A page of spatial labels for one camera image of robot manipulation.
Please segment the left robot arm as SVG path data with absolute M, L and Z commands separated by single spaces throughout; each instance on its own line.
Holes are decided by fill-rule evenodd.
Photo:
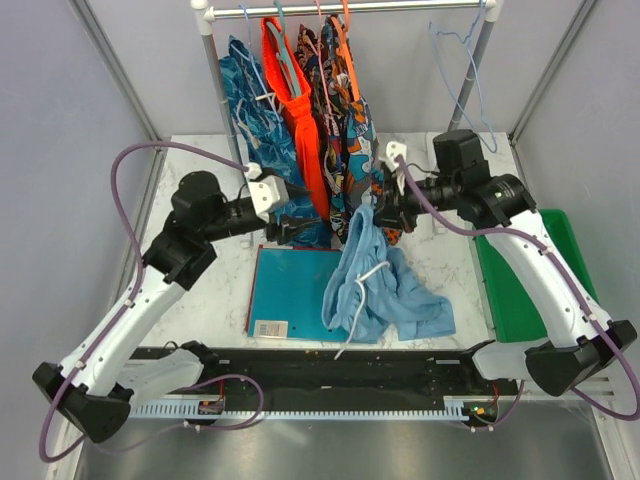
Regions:
M 249 194 L 228 199 L 208 171 L 187 174 L 171 197 L 162 231 L 142 257 L 142 269 L 94 331 L 60 363 L 44 362 L 33 380 L 57 412 L 85 438 L 111 438 L 137 407 L 192 387 L 208 393 L 219 382 L 207 348 L 195 341 L 131 370 L 124 368 L 141 341 L 216 260 L 217 240 L 264 230 L 284 244 L 317 220 L 280 213 L 310 198 L 273 171 L 251 165 Z

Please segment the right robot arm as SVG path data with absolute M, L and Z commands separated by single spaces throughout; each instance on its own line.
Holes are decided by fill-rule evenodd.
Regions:
M 412 231 L 418 216 L 433 215 L 446 228 L 484 237 L 515 274 L 546 329 L 528 342 L 485 342 L 458 368 L 467 392 L 483 392 L 497 379 L 531 381 L 560 397 L 619 361 L 638 338 L 628 320 L 614 319 L 569 268 L 548 233 L 530 192 L 513 174 L 494 175 L 479 136 L 452 130 L 433 140 L 437 171 L 409 176 L 404 144 L 390 142 L 380 156 L 383 187 L 374 214 L 379 226 Z

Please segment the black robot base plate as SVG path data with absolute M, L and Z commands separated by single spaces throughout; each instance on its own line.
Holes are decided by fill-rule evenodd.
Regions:
M 263 409 L 435 410 L 447 397 L 492 400 L 517 393 L 515 381 L 486 380 L 463 350 L 329 350 L 204 347 L 197 393 L 222 394 L 232 407 Z

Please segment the light blue shorts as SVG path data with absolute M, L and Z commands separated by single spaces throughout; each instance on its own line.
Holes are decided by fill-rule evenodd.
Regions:
M 323 294 L 321 320 L 326 329 L 347 333 L 345 345 L 375 344 L 389 328 L 400 341 L 456 333 L 450 300 L 429 290 L 403 250 L 387 243 L 368 205 L 359 206 L 351 218 Z

